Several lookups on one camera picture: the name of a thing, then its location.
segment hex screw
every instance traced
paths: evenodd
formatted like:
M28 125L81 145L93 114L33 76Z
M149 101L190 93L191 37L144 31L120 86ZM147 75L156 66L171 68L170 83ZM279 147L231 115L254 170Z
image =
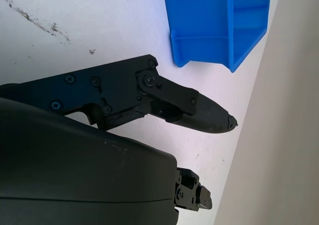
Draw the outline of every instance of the hex screw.
M149 65L150 68L154 68L155 67L155 61L149 60L148 65Z
M108 115L112 112L112 108L110 106L104 106L102 110L105 115Z
M92 77L90 82L93 87L98 87L101 83L101 80L98 77Z

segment white wall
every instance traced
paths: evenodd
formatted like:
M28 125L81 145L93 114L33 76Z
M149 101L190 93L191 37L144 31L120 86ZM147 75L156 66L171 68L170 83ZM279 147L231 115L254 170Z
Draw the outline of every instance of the white wall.
M319 224L319 0L279 0L215 225Z

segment blue storage bin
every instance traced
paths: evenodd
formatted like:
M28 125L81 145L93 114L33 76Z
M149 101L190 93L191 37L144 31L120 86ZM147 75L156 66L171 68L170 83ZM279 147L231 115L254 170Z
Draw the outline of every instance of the blue storage bin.
M165 0L173 57L235 72L265 35L270 0Z

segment black curved cover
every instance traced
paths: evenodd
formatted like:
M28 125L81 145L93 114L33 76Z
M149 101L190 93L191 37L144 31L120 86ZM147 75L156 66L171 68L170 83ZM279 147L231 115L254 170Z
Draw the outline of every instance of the black curved cover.
M176 159L0 99L0 224L175 225Z

